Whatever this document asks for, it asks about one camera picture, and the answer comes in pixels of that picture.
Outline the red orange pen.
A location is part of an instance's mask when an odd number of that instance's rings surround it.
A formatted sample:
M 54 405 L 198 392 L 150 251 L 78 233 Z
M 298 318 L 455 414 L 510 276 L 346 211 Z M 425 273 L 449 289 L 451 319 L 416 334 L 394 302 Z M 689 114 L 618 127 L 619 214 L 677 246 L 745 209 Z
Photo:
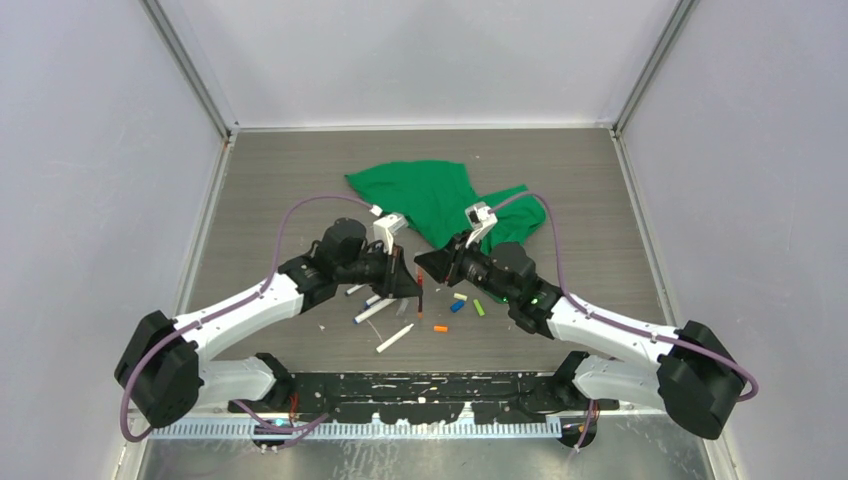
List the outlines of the red orange pen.
M 417 301 L 417 318 L 423 320 L 423 294 L 424 294 L 424 274 L 420 266 L 416 267 L 417 284 L 419 287 L 419 295 Z

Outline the clear pen cap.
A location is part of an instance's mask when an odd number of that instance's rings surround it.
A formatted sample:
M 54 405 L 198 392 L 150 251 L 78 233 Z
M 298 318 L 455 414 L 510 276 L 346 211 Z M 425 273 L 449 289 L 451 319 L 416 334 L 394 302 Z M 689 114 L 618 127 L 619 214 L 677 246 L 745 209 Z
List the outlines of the clear pen cap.
M 396 311 L 396 315 L 397 315 L 397 316 L 402 316 L 402 315 L 406 312 L 406 310 L 407 310 L 407 308 L 408 308 L 408 306 L 409 306 L 409 303 L 410 303 L 410 300 L 409 300 L 409 299 L 407 299 L 407 298 L 402 299 L 402 300 L 401 300 L 401 303 L 399 304 L 399 307 L 398 307 L 398 309 L 397 309 L 397 311 Z

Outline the white marker green tip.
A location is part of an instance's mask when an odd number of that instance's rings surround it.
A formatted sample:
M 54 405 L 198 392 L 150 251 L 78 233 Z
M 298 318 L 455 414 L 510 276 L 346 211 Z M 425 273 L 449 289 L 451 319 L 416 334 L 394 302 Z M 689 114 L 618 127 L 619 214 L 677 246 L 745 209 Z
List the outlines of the white marker green tip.
M 382 354 L 382 353 L 383 353 L 383 352 L 385 352 L 388 348 L 390 348 L 392 345 L 394 345 L 397 341 L 399 341 L 401 338 L 403 338 L 403 337 L 404 337 L 404 336 L 406 336 L 408 333 L 410 333 L 410 332 L 413 330 L 413 328 L 414 328 L 414 327 L 415 327 L 415 325 L 414 325 L 414 324 L 406 325 L 405 327 L 403 327 L 402 329 L 400 329 L 398 332 L 396 332 L 395 334 L 393 334 L 391 337 L 389 337 L 388 339 L 386 339 L 385 341 L 383 341 L 380 345 L 378 345 L 378 346 L 375 348 L 375 351 L 376 351 L 378 354 Z

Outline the green pen cap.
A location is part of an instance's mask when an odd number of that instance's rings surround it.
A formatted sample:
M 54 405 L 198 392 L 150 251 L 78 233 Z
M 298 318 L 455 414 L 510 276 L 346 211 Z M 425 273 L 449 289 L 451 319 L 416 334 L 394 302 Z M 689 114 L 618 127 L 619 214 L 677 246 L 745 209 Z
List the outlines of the green pen cap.
M 479 299 L 474 299 L 474 300 L 473 300 L 473 305 L 474 305 L 474 308 L 475 308 L 475 310 L 476 310 L 477 314 L 478 314 L 480 317 L 483 317 L 483 316 L 485 316 L 485 315 L 486 315 L 486 312 L 485 312 L 485 310 L 484 310 L 484 308 L 483 308 L 483 306 L 482 306 L 482 303 L 480 302 L 480 300 L 479 300 Z

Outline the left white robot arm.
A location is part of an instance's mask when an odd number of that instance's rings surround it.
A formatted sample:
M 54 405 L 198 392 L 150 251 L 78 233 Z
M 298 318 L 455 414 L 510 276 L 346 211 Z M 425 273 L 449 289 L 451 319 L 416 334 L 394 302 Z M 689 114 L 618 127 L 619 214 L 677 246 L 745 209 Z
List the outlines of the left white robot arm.
M 272 272 L 270 278 L 204 309 L 167 317 L 143 317 L 115 370 L 116 381 L 153 428 L 169 426 L 193 408 L 244 402 L 277 413 L 289 407 L 294 380 L 269 353 L 220 361 L 232 345 L 279 321 L 294 318 L 332 299 L 342 285 L 367 285 L 379 298 L 418 297 L 422 289 L 395 241 L 406 219 L 384 215 L 365 226 L 339 218 L 311 250 Z

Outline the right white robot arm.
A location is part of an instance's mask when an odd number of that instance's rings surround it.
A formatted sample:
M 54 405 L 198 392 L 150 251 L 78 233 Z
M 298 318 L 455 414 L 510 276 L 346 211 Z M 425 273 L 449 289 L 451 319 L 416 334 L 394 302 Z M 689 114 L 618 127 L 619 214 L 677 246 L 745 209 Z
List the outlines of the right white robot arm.
M 522 330 L 584 346 L 563 362 L 554 386 L 567 410 L 591 400 L 622 400 L 662 410 L 684 430 L 715 440 L 741 398 L 746 381 L 709 327 L 637 321 L 566 294 L 537 273 L 516 242 L 485 254 L 456 235 L 414 261 L 439 283 L 467 281 L 505 301 Z

